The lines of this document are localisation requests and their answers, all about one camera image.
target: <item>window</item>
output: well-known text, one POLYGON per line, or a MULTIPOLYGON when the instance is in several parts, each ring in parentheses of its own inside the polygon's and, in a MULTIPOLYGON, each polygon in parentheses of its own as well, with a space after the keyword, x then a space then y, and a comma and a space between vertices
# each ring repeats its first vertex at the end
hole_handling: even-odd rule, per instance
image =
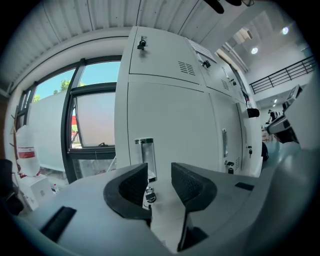
POLYGON ((40 172, 52 186, 64 188, 116 168, 114 108, 121 57, 81 59, 23 92, 16 127, 27 122, 33 131, 40 172))
POLYGON ((78 179, 111 172, 117 168, 116 159, 73 159, 72 161, 78 179))
POLYGON ((76 124, 82 147, 108 147, 115 145, 114 92, 95 93, 74 99, 76 124))
POLYGON ((75 69, 71 69, 40 83, 36 88, 32 103, 36 103, 48 96, 66 91, 74 72, 75 69))
POLYGON ((119 68, 120 61, 87 65, 83 71, 79 86, 116 82, 119 68))

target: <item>railing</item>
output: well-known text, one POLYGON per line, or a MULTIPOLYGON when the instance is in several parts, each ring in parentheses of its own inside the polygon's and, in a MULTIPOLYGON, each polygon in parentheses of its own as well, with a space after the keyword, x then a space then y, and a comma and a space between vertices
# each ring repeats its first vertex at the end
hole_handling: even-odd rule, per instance
POLYGON ((300 60, 275 73, 250 83, 254 94, 281 85, 315 70, 317 61, 313 56, 300 60))

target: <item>sky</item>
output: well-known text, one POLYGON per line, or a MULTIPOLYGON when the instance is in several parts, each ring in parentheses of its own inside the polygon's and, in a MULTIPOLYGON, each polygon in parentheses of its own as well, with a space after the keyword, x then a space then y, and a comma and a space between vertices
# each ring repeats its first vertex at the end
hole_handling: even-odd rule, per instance
MULTIPOLYGON (((118 79, 119 68, 120 61, 87 65, 83 71, 80 81, 86 85, 116 82, 118 79)), ((72 69, 44 81, 38 85, 35 94, 40 95, 40 99, 43 99, 52 95, 54 90, 59 92, 61 81, 71 80, 74 72, 75 69, 72 69)))

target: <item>cabinet door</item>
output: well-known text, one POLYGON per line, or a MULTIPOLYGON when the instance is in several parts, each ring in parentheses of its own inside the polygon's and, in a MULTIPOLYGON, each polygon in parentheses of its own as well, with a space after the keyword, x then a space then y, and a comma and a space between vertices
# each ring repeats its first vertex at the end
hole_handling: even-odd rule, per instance
POLYGON ((152 75, 201 84, 197 59, 186 40, 167 31, 139 27, 132 51, 130 74, 152 75), (138 49, 141 39, 144 50, 138 49))
MULTIPOLYGON (((223 157, 223 161, 233 162, 234 174, 238 174, 241 170, 242 162, 242 132, 237 104, 230 96, 216 90, 210 91, 210 98, 212 100, 218 138, 222 141, 222 145, 224 144, 223 130, 226 131, 227 156, 223 157)), ((223 146, 219 154, 224 156, 223 146)), ((228 166, 221 164, 220 171, 228 172, 228 168, 228 166)))
POLYGON ((132 165, 139 163, 135 139, 153 138, 158 180, 171 179, 173 162, 218 170, 217 129, 208 93, 129 82, 128 138, 132 165))
POLYGON ((216 58, 217 63, 214 63, 212 60, 202 55, 200 55, 200 58, 202 62, 209 61, 209 63, 211 64, 209 68, 206 68, 204 66, 201 66, 201 62, 198 61, 198 66, 200 67, 206 86, 223 94, 235 97, 232 83, 229 82, 231 78, 229 78, 229 74, 227 74, 226 69, 223 67, 223 62, 219 60, 218 57, 216 58))

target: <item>corrugated ceiling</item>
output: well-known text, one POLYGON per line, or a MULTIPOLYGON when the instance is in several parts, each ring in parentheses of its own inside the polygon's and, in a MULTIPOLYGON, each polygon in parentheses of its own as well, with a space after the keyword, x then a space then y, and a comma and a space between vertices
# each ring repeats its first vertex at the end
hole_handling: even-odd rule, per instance
POLYGON ((234 6, 216 13, 203 0, 45 0, 24 19, 0 58, 0 83, 9 86, 43 53, 80 34, 144 26, 201 43, 234 6))

